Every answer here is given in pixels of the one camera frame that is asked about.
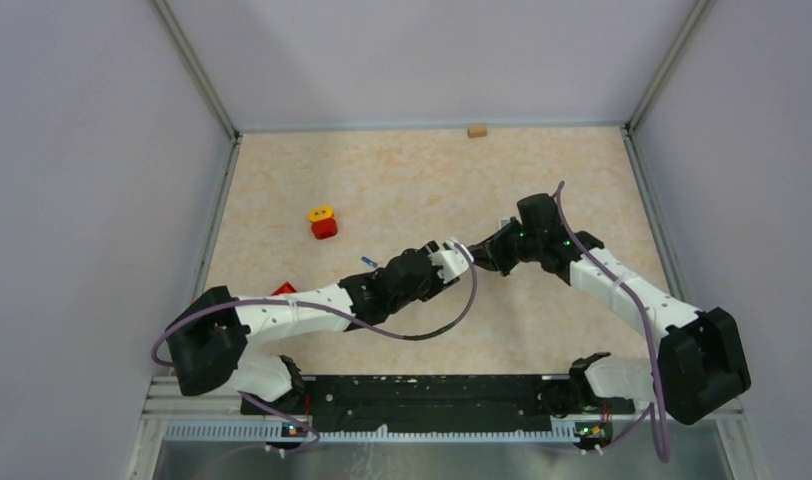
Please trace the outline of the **blue battery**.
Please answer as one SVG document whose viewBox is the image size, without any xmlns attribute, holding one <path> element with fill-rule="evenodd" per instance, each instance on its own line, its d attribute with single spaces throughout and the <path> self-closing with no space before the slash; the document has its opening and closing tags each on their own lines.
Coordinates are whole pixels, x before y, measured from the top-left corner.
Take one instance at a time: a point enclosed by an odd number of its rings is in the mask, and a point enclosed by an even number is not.
<svg viewBox="0 0 812 480">
<path fill-rule="evenodd" d="M 362 257 L 361 257 L 361 261 L 362 261 L 364 264 L 366 264 L 367 266 L 369 266 L 370 268 L 375 269 L 375 268 L 377 268 L 377 267 L 378 267 L 378 263 L 377 263 L 377 262 L 375 262 L 374 260 L 372 260 L 372 259 L 368 258 L 368 257 L 362 256 Z"/>
</svg>

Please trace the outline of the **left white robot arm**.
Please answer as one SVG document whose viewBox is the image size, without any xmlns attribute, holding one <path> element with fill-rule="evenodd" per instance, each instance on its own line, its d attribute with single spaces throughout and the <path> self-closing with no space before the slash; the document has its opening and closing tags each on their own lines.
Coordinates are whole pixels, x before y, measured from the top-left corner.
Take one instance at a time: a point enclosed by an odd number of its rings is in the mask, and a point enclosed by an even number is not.
<svg viewBox="0 0 812 480">
<path fill-rule="evenodd" d="M 316 332 L 378 333 L 390 316 L 432 299 L 472 267 L 466 248 L 449 240 L 407 249 L 383 267 L 305 292 L 253 298 L 212 287 L 166 328 L 160 339 L 170 354 L 166 364 L 186 397 L 232 387 L 290 413 L 303 397 L 296 363 L 261 356 L 255 345 Z"/>
</svg>

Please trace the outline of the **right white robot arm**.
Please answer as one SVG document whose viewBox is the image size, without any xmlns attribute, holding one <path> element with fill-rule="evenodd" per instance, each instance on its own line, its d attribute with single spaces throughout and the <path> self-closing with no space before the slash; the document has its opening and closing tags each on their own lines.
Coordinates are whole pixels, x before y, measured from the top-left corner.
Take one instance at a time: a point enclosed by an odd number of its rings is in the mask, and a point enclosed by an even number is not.
<svg viewBox="0 0 812 480">
<path fill-rule="evenodd" d="M 659 289 L 619 261 L 586 231 L 573 231 L 556 196 L 539 193 L 517 203 L 518 217 L 469 246 L 475 264 L 506 276 L 537 263 L 567 285 L 601 301 L 646 342 L 645 359 L 603 352 L 579 359 L 569 374 L 571 404 L 594 412 L 608 399 L 653 404 L 692 425 L 752 385 L 735 318 L 704 311 Z"/>
</svg>

